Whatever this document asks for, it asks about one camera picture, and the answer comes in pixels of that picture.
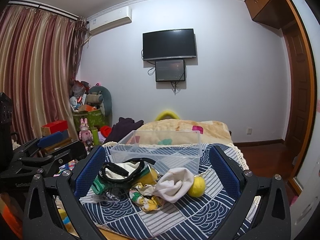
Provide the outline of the green knitted cloth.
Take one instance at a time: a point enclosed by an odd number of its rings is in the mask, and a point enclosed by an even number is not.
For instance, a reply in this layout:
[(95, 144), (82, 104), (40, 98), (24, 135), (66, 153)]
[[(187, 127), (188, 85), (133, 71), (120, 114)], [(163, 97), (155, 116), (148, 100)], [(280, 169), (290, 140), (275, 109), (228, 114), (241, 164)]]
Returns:
[(96, 195), (102, 195), (109, 187), (109, 183), (105, 182), (100, 176), (96, 176), (91, 189)]

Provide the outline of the yellow felt ball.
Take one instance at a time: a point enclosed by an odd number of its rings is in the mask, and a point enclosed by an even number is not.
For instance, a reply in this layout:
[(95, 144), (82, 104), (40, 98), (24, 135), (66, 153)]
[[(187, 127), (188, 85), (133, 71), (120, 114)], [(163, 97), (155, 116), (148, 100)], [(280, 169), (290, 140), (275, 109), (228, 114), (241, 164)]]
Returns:
[(203, 196), (206, 189), (206, 182), (202, 177), (195, 177), (194, 183), (188, 190), (187, 194), (190, 197), (199, 198)]

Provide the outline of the green yellow sponge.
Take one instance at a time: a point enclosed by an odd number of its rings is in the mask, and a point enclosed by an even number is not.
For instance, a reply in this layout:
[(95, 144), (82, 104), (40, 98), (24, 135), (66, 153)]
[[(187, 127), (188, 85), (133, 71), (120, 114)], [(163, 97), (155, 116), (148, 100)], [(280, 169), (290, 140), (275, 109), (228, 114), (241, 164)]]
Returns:
[(147, 168), (145, 168), (142, 171), (138, 181), (143, 185), (146, 185), (146, 184), (155, 185), (157, 184), (157, 179), (158, 179), (158, 172), (148, 164)]

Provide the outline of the pink bunny toy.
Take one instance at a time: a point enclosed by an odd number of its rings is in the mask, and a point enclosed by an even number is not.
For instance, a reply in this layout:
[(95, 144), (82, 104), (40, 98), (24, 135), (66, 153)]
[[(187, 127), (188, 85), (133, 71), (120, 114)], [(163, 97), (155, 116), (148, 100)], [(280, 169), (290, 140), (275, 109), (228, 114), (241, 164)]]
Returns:
[(88, 149), (93, 148), (93, 135), (89, 130), (88, 120), (87, 118), (80, 119), (80, 132), (79, 132), (79, 140), (81, 140)]

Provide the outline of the red box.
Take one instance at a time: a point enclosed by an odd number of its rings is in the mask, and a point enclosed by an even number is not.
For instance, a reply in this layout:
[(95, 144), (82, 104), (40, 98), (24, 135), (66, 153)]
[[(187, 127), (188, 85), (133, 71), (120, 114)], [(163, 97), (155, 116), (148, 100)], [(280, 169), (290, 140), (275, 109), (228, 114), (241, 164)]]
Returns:
[(68, 123), (66, 120), (57, 120), (55, 122), (48, 123), (41, 127), (42, 136), (48, 136), (56, 132), (63, 132), (68, 129)]

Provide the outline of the green bottle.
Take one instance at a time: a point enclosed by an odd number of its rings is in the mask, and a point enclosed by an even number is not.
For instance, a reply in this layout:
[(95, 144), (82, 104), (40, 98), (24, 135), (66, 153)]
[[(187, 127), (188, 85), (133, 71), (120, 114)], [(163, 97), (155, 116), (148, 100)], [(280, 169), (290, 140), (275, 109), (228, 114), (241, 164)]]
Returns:
[(100, 141), (99, 141), (99, 133), (98, 133), (98, 129), (96, 127), (94, 127), (92, 129), (92, 137), (93, 137), (93, 144), (95, 146), (99, 145), (100, 144)]

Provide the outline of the red plush item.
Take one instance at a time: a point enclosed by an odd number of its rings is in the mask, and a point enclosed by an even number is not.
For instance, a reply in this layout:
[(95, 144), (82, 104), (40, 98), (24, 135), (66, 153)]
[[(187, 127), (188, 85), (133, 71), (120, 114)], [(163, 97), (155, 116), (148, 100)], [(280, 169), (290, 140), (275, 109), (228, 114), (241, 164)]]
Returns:
[(104, 138), (107, 138), (110, 135), (111, 131), (112, 131), (112, 128), (107, 125), (100, 128), (100, 133)]

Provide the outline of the green storage box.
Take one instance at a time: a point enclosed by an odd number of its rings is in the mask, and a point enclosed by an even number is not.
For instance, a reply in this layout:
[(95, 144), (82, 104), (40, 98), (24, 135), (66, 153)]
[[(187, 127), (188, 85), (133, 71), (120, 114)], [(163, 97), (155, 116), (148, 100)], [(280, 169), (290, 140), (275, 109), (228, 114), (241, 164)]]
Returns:
[(96, 127), (100, 130), (103, 126), (108, 126), (108, 117), (104, 116), (101, 110), (97, 109), (94, 111), (82, 111), (82, 112), (73, 112), (73, 120), (76, 131), (80, 131), (80, 120), (87, 119), (87, 123), (89, 125), (89, 129)]

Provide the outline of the dark purple garment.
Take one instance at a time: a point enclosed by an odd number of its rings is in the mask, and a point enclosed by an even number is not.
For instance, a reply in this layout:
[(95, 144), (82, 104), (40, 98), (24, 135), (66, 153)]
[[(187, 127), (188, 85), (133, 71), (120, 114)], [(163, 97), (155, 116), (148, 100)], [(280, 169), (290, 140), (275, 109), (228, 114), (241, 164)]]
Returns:
[(118, 122), (112, 126), (111, 133), (107, 136), (104, 143), (119, 142), (132, 131), (144, 125), (143, 120), (135, 121), (132, 118), (120, 117)]

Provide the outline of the black trimmed white fabric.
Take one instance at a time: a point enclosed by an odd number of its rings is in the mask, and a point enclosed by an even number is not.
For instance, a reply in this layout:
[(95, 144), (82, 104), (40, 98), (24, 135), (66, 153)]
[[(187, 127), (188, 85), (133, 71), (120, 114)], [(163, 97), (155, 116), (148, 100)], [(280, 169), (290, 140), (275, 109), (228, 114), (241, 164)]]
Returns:
[(99, 176), (108, 183), (132, 184), (139, 183), (138, 179), (147, 165), (155, 165), (150, 158), (132, 158), (123, 163), (106, 162), (99, 171)]

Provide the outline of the navy white patterned tablecloth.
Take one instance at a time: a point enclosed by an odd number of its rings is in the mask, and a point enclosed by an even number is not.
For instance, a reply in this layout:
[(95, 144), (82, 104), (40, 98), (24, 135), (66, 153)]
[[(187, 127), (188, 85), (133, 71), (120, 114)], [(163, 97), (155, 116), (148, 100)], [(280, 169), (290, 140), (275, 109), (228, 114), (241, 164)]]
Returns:
[(108, 202), (89, 190), (80, 204), (102, 231), (129, 239), (207, 239), (233, 207), (231, 198), (209, 162), (211, 144), (202, 145), (199, 174), (206, 183), (204, 194), (185, 194), (177, 202), (164, 202), (157, 210), (145, 211), (136, 194), (123, 192), (117, 202)]

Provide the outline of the grey plush toy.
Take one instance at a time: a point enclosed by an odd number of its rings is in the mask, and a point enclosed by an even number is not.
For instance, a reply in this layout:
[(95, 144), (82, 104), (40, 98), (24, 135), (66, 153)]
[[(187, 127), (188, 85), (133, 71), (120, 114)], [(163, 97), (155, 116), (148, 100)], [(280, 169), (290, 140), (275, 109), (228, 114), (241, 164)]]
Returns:
[(103, 116), (109, 116), (112, 112), (112, 98), (110, 91), (103, 86), (93, 86), (86, 95), (85, 103), (97, 106)]

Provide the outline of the clear plastic storage box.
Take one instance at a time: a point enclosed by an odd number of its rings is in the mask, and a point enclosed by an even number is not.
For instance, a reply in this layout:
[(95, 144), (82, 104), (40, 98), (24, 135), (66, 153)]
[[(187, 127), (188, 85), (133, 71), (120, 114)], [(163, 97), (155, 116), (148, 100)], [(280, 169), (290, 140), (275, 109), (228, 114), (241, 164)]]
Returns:
[(194, 175), (199, 172), (202, 145), (172, 145), (171, 140), (163, 140), (159, 145), (125, 144), (123, 139), (110, 149), (110, 159), (114, 163), (123, 163), (132, 158), (150, 158), (160, 175), (171, 168), (187, 168)]

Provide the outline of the yellow fuzzy chair back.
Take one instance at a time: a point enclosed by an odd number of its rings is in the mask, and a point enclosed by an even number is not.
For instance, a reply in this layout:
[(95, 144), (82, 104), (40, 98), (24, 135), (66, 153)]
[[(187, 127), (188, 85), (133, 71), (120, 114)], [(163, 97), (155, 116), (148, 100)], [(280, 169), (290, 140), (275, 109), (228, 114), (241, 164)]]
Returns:
[(176, 119), (180, 120), (180, 117), (173, 111), (170, 110), (164, 110), (157, 117), (155, 118), (155, 121), (160, 121), (160, 120), (166, 120), (166, 119)]

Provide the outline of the red gold striped curtain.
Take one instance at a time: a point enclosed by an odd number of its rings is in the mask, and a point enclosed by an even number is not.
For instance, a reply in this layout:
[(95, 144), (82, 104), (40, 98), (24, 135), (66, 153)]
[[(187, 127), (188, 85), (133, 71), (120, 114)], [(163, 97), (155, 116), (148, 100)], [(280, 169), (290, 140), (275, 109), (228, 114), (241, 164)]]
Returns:
[(86, 19), (7, 5), (1, 13), (1, 91), (12, 100), (12, 126), (22, 142), (39, 138), (41, 127), (65, 120), (77, 139), (69, 103), (78, 73)]

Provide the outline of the white sock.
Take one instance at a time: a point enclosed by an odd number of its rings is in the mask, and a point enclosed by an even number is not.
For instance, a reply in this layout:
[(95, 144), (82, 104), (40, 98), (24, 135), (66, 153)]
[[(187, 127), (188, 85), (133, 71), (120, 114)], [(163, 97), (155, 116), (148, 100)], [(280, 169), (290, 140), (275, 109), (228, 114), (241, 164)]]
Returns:
[(194, 183), (194, 175), (187, 168), (171, 168), (157, 182), (153, 195), (175, 203)]

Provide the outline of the beige patchwork blanket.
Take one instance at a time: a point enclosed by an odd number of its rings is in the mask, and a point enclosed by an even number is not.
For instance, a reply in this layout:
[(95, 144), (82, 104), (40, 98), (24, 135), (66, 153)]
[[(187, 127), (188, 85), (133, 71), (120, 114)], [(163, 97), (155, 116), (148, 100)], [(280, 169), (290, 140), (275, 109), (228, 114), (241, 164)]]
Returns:
[(223, 122), (178, 119), (148, 122), (136, 131), (131, 131), (123, 138), (123, 143), (159, 145), (167, 139), (171, 140), (172, 145), (232, 143), (229, 129)]

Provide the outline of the wooden door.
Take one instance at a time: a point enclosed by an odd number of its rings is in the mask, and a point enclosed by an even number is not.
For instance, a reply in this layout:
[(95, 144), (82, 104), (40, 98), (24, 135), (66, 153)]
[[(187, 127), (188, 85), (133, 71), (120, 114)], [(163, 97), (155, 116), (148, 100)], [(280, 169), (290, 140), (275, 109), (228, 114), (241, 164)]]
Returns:
[(298, 23), (292, 22), (283, 33), (291, 76), (291, 105), (285, 144), (295, 159), (290, 175), (293, 178), (301, 162), (300, 156), (305, 152), (304, 142), (308, 139), (311, 85), (306, 45)]

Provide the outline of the white air conditioner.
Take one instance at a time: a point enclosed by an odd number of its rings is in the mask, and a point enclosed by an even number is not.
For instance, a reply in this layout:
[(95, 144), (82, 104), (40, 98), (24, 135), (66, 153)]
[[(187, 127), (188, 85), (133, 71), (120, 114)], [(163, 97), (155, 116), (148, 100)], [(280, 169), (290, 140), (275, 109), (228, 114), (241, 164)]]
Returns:
[(94, 36), (132, 22), (132, 8), (125, 6), (89, 20), (89, 35)]

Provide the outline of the wooden overhead cabinet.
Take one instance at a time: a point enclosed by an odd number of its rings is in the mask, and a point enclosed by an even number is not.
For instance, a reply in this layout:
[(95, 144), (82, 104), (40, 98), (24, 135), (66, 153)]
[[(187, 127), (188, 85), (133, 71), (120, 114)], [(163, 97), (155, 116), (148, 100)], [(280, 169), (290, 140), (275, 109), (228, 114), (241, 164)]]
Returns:
[(294, 20), (286, 0), (245, 0), (254, 22), (280, 29)]

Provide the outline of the small black wall monitor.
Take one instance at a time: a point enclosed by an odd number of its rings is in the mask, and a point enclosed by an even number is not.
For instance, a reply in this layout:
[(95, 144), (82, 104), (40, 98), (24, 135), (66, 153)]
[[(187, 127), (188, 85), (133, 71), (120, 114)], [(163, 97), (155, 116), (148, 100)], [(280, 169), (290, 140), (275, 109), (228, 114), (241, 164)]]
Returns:
[(184, 60), (162, 60), (155, 62), (156, 82), (185, 81)]

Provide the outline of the large black wall television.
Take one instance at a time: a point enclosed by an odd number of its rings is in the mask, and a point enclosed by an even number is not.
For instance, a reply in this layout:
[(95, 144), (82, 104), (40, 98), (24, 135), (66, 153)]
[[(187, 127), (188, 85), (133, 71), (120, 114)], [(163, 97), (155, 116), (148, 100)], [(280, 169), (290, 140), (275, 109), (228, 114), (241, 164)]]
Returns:
[(143, 60), (197, 58), (193, 29), (172, 29), (143, 33)]

